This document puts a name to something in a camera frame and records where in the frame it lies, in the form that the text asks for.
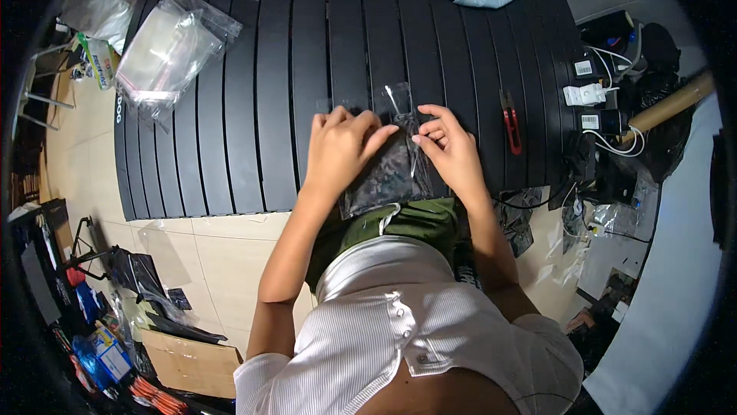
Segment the black slatted table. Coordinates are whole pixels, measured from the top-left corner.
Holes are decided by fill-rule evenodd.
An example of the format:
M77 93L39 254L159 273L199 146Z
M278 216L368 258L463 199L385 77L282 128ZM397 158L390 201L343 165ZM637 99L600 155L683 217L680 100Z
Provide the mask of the black slatted table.
M116 100L127 220L291 209L312 116L326 108L318 101L373 109L374 90L404 81L416 105L449 107L476 136L492 192L563 179L563 140L576 120L561 89L575 82L570 61L583 52L566 0L497 10L449 0L205 1L243 31L200 72L170 131L139 125ZM157 2L136 2L126 42ZM509 151L500 88L517 107L520 155ZM447 195L437 172L432 179Z

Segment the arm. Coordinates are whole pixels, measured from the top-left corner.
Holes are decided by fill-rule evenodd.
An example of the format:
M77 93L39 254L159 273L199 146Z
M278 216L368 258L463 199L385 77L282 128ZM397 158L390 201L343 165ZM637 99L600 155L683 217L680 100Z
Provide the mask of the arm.
M342 106L330 115L315 115L307 177L261 275L246 359L267 352L292 356L292 309L320 227L341 192L398 129L396 125L381 127L371 111L354 117Z
M514 255L497 222L473 135L463 130L446 107L424 105L419 110L437 119L420 126L421 135L412 140L468 212L474 261L484 292L510 322L525 314L539 314L519 285Z

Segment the cardboard tube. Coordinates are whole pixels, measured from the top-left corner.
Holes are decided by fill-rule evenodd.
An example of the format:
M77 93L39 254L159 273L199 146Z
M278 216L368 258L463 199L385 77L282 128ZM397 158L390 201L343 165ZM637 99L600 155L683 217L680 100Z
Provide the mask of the cardboard tube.
M698 76L686 87L668 95L668 97L655 103L642 113L630 120L630 125L640 129L643 133L649 131L656 125L667 121L676 114L684 111L700 99L714 91L714 78L711 71L706 71ZM628 142L635 137L633 131L622 137L622 142Z

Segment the white charger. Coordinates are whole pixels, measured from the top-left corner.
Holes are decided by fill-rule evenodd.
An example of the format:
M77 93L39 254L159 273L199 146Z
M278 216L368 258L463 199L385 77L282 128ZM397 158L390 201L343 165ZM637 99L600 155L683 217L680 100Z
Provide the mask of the white charger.
M606 90L599 83L564 87L563 95L568 106L594 106L606 102Z

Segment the barcode label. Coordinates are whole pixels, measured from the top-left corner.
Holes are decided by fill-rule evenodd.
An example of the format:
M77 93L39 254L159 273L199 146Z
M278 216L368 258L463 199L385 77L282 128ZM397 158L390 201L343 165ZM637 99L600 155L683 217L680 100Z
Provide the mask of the barcode label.
M591 62L589 60L578 61L575 64L576 76L584 76L585 74L593 73L591 69Z
M598 116L581 116L581 127L598 130Z

